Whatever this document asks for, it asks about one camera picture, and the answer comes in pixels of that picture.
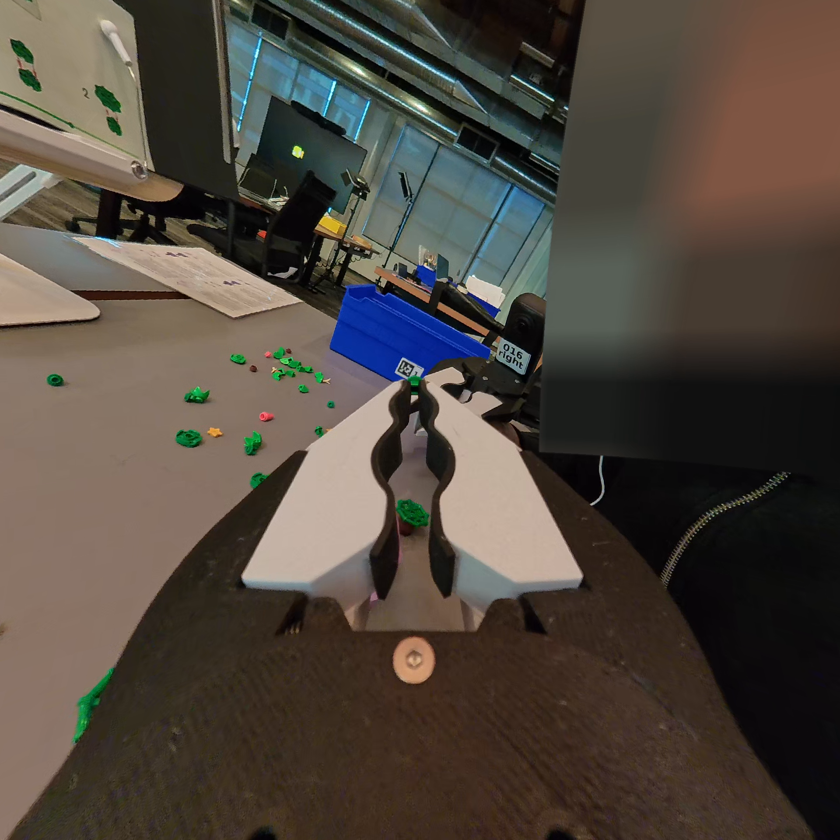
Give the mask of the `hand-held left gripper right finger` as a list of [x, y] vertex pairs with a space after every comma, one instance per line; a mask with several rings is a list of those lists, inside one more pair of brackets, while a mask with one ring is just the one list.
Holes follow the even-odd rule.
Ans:
[[580, 587], [583, 572], [520, 449], [429, 380], [418, 411], [438, 481], [428, 551], [440, 594], [486, 613], [498, 600]]

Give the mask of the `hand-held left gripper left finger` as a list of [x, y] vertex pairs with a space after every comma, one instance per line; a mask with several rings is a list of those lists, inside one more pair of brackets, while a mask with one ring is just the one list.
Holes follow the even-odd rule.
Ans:
[[412, 387], [394, 382], [311, 444], [241, 580], [252, 590], [329, 597], [346, 612], [384, 600], [400, 559], [390, 478]]

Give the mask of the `green web piece with string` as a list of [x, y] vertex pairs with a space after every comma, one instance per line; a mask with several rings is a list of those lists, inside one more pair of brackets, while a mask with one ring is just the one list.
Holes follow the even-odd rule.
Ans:
[[102, 693], [109, 685], [113, 672], [114, 667], [111, 667], [106, 674], [100, 678], [99, 682], [89, 690], [89, 692], [78, 699], [76, 726], [72, 737], [72, 742], [74, 744], [77, 744], [84, 733], [88, 730], [93, 712], [100, 705]]

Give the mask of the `blue plastic bin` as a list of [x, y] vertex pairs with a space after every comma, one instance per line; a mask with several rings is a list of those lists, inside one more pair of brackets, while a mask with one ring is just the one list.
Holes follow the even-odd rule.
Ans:
[[392, 382], [428, 375], [441, 362], [490, 357], [482, 339], [373, 285], [345, 289], [329, 347]]

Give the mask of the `cluster of small green leaves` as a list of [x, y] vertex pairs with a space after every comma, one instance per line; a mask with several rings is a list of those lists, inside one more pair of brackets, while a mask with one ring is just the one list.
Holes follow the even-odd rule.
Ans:
[[265, 351], [264, 358], [267, 363], [270, 363], [269, 377], [275, 382], [303, 376], [321, 385], [331, 384], [331, 377], [317, 370], [313, 365], [304, 364], [289, 354], [286, 348], [279, 347], [277, 350]]

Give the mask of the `tall light stand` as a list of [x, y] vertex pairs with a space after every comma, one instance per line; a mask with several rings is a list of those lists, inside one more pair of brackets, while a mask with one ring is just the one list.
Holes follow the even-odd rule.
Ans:
[[400, 223], [399, 223], [399, 225], [398, 225], [398, 227], [397, 227], [397, 229], [394, 233], [393, 239], [392, 239], [392, 243], [391, 243], [391, 247], [390, 247], [390, 254], [393, 254], [393, 253], [396, 252], [397, 244], [400, 241], [400, 237], [403, 234], [403, 230], [404, 230], [405, 225], [407, 223], [407, 220], [410, 216], [410, 213], [413, 210], [415, 200], [416, 200], [415, 193], [414, 193], [414, 190], [412, 189], [408, 174], [405, 171], [399, 171], [398, 172], [398, 178], [399, 178], [399, 183], [400, 183], [400, 187], [401, 187], [401, 190], [402, 190], [402, 197], [403, 197], [403, 200], [404, 200], [404, 203], [405, 203], [405, 207], [404, 207], [404, 210], [402, 212], [402, 217], [401, 217]]

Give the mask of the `short light stand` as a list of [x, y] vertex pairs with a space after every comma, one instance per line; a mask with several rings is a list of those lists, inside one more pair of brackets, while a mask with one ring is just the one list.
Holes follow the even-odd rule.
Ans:
[[370, 194], [371, 187], [369, 183], [359, 174], [352, 173], [350, 170], [344, 170], [341, 174], [343, 183], [350, 188], [350, 193], [354, 199], [354, 205], [351, 208], [350, 219], [353, 218], [360, 204], [366, 201]]

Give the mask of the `black office chair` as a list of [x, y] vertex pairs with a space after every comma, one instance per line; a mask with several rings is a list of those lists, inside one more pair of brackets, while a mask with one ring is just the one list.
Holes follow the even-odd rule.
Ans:
[[335, 191], [320, 181], [313, 170], [308, 170], [296, 191], [268, 223], [260, 266], [263, 279], [289, 268], [295, 268], [296, 276], [302, 277], [315, 228], [334, 198]]

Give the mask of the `black monitor screen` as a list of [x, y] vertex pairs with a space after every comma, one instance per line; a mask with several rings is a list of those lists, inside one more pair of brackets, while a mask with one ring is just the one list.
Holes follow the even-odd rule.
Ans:
[[352, 191], [352, 186], [344, 183], [343, 174], [359, 175], [367, 151], [304, 115], [295, 102], [273, 97], [255, 155], [289, 195], [299, 187], [305, 174], [311, 172], [335, 191], [331, 209], [343, 214]]

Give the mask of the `laminated paper sheet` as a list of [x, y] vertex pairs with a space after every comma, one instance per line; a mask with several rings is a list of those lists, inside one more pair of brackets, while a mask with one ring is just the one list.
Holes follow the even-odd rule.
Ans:
[[286, 290], [198, 247], [144, 245], [100, 237], [74, 239], [95, 254], [135, 270], [231, 319], [298, 304]]

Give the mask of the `black board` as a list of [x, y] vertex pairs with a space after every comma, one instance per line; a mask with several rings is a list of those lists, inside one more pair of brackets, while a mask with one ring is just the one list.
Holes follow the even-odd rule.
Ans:
[[118, 1], [133, 18], [152, 171], [235, 200], [235, 140], [221, 1]]

